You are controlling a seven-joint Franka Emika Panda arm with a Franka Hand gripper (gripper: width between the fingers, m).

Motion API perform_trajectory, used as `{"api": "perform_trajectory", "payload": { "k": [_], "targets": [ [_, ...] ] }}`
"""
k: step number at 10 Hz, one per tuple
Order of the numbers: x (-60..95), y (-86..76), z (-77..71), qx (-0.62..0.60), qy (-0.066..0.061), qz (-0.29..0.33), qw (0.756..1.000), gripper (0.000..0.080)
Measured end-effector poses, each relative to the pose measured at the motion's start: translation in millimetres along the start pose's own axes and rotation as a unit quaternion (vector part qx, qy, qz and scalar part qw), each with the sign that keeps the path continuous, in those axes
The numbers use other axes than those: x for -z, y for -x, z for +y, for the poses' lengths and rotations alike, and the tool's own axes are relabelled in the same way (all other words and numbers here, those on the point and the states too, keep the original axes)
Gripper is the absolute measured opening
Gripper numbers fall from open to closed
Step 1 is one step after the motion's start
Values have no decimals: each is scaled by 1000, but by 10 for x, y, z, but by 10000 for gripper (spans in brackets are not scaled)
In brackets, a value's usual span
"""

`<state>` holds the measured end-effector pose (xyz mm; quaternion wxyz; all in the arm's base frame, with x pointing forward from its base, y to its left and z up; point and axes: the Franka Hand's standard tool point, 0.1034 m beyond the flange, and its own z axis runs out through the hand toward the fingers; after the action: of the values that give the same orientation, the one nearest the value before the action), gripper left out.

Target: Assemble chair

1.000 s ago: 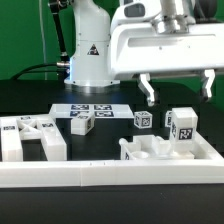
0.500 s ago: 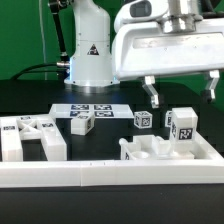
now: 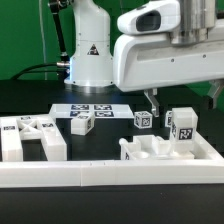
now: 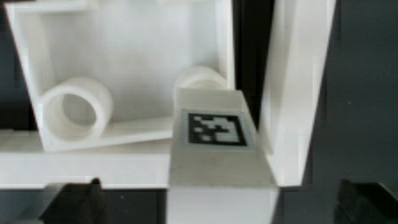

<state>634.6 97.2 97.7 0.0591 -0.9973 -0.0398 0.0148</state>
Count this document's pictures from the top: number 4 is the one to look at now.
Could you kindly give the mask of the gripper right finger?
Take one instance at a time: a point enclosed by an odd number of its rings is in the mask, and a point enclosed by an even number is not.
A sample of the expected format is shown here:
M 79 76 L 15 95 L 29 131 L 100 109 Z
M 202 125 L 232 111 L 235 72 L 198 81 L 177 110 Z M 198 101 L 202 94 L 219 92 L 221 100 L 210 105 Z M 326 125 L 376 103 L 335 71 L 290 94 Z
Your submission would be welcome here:
M 335 224 L 398 224 L 398 195 L 383 183 L 342 180 Z

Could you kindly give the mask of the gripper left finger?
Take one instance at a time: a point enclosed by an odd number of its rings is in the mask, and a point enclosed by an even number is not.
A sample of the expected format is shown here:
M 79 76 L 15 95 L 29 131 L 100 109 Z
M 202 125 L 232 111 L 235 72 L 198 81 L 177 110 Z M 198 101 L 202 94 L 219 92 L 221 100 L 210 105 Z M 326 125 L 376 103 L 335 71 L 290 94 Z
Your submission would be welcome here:
M 102 181 L 52 183 L 40 192 L 17 224 L 109 224 Z

